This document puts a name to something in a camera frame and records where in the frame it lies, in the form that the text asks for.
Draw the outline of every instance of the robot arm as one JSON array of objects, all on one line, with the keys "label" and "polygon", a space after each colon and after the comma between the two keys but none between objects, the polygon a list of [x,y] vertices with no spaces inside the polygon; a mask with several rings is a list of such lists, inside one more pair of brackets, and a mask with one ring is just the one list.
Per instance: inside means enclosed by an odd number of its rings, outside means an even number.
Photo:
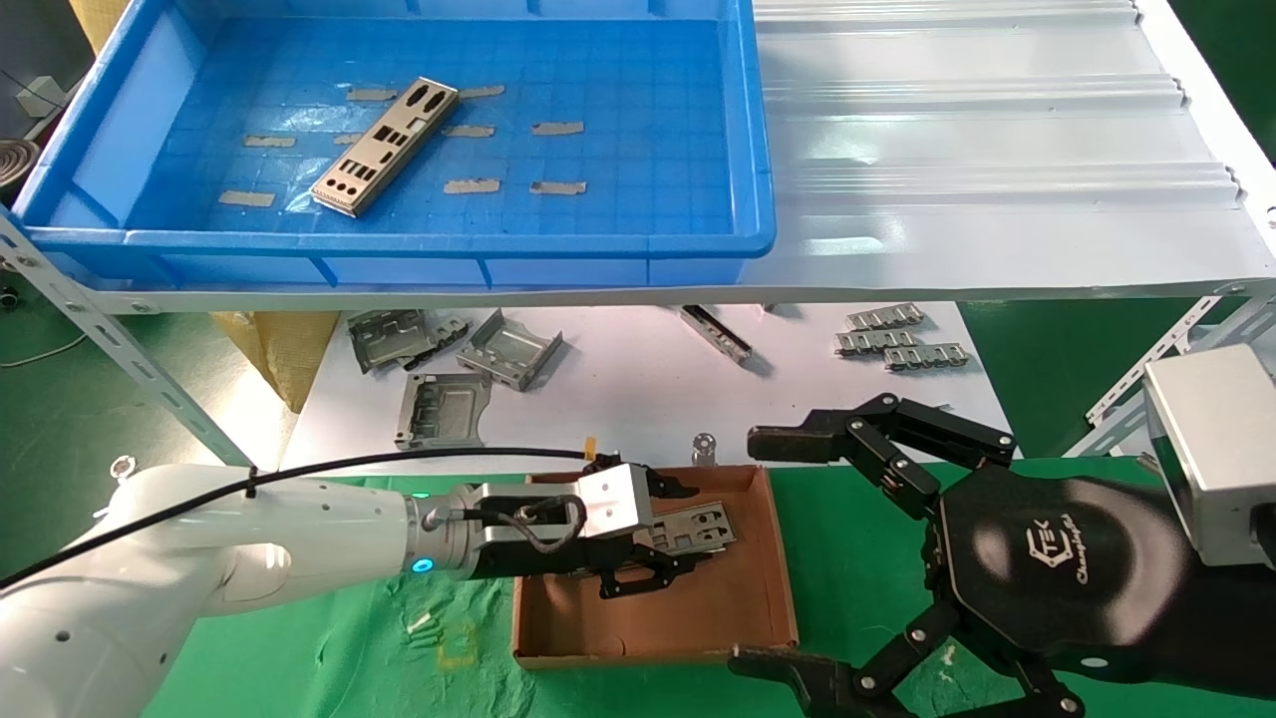
[{"label": "robot arm", "polygon": [[[227,467],[142,472],[75,543],[246,477],[248,469]],[[282,481],[253,497],[235,492],[0,593],[4,714],[133,718],[200,616],[268,608],[404,570],[484,579],[586,569],[602,576],[604,598],[657,590],[695,561],[675,562],[635,545],[633,533],[651,527],[652,495],[693,494],[630,464],[574,483],[466,485],[444,496],[323,480]],[[560,548],[544,552],[554,545]],[[653,568],[662,583],[619,583],[615,571],[628,562]]]}]

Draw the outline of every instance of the white metal shelf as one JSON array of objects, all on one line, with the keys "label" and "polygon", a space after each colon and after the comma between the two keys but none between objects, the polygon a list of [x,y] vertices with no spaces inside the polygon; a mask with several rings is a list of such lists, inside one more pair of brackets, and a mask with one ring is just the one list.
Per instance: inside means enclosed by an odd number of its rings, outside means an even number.
[{"label": "white metal shelf", "polygon": [[738,286],[92,291],[19,268],[227,462],[108,314],[1276,293],[1276,171],[1168,0],[758,0],[778,237]]}]

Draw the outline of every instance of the metal plate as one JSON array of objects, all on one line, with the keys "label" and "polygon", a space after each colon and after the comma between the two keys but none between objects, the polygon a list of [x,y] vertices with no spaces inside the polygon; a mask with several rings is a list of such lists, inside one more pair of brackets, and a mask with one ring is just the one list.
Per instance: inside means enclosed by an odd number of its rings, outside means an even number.
[{"label": "metal plate", "polygon": [[457,91],[417,78],[310,187],[315,201],[357,217],[461,102]]},{"label": "metal plate", "polygon": [[538,337],[496,309],[457,355],[457,362],[489,375],[496,384],[523,392],[560,343],[563,332],[554,338]]},{"label": "metal plate", "polygon": [[401,451],[482,446],[478,418],[490,399],[491,385],[480,375],[412,375],[394,446]]},{"label": "metal plate", "polygon": [[355,358],[365,375],[390,362],[411,370],[468,330],[470,324],[457,316],[448,316],[430,326],[425,311],[419,309],[369,311],[350,320]]}]

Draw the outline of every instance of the sheet metal component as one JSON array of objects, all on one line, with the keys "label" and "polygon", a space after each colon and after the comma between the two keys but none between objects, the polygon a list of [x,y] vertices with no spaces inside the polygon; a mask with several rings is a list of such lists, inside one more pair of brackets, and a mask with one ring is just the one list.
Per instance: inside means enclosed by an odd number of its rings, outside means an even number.
[{"label": "sheet metal component", "polygon": [[457,91],[417,78],[310,187],[315,201],[357,217],[461,102]]},{"label": "sheet metal component", "polygon": [[713,435],[695,435],[692,440],[692,467],[717,467],[716,451],[717,440]]},{"label": "sheet metal component", "polygon": [[478,417],[490,399],[491,384],[480,375],[412,375],[394,446],[401,451],[482,446]]},{"label": "sheet metal component", "polygon": [[917,346],[886,349],[886,369],[888,372],[963,367],[966,362],[970,362],[970,353],[966,353],[966,349],[960,343],[920,343]]},{"label": "sheet metal component", "polygon": [[926,315],[921,312],[921,309],[917,309],[916,304],[909,301],[906,304],[893,304],[891,306],[849,314],[846,316],[846,326],[852,332],[897,329],[909,324],[919,324],[925,318]]},{"label": "sheet metal component", "polygon": [[411,371],[468,332],[470,324],[457,316],[430,326],[420,309],[369,311],[350,320],[355,358],[365,375],[390,362]]},{"label": "sheet metal component", "polygon": [[554,338],[538,337],[496,309],[457,353],[457,362],[491,377],[496,384],[524,392],[560,343],[563,332]]},{"label": "sheet metal component", "polygon": [[685,304],[678,309],[678,315],[736,365],[744,365],[749,356],[753,356],[753,346],[726,328],[726,324],[717,320],[704,306]]},{"label": "sheet metal component", "polygon": [[901,346],[917,346],[917,339],[912,332],[906,329],[880,329],[868,332],[846,332],[833,334],[837,346],[833,353],[838,356],[863,356],[865,353],[882,353],[887,348]]},{"label": "sheet metal component", "polygon": [[[735,541],[735,529],[721,501],[656,517],[651,547],[670,556],[722,551]],[[642,541],[642,534],[634,537]]]}]

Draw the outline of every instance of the brown cardboard tray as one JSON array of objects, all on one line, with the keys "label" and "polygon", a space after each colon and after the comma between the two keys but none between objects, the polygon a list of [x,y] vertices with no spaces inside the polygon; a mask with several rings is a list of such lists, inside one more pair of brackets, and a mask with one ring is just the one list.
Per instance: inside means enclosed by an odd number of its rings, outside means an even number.
[{"label": "brown cardboard tray", "polygon": [[[796,647],[789,568],[762,467],[658,469],[701,490],[655,500],[656,514],[712,501],[739,537],[667,589],[602,601],[598,578],[514,580],[514,659],[528,670],[723,661],[732,644]],[[528,477],[573,482],[578,474]]]}]

